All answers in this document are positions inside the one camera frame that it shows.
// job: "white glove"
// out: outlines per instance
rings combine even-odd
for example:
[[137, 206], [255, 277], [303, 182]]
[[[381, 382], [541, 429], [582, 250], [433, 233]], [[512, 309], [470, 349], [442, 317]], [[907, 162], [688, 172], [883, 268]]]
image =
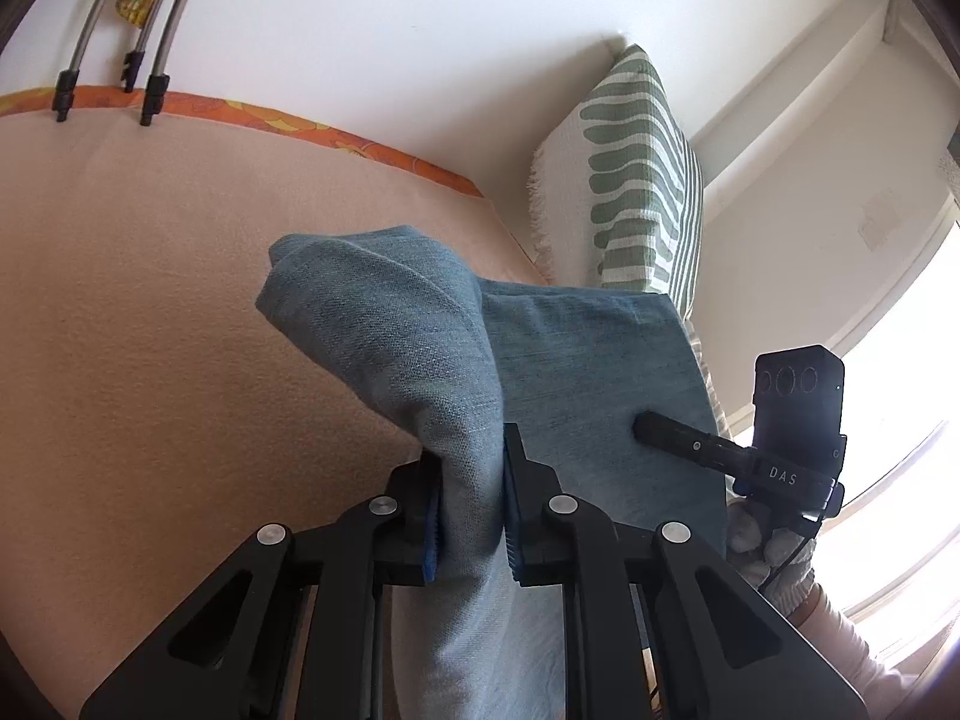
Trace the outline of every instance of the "white glove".
[[[760, 525], [750, 514], [747, 499], [736, 498], [728, 503], [727, 562], [754, 589], [790, 557], [803, 538], [786, 528], [778, 528], [765, 544], [762, 541]], [[810, 539], [790, 565], [779, 572], [763, 591], [763, 597], [784, 617], [789, 617], [813, 589], [810, 560], [816, 543], [815, 538]]]

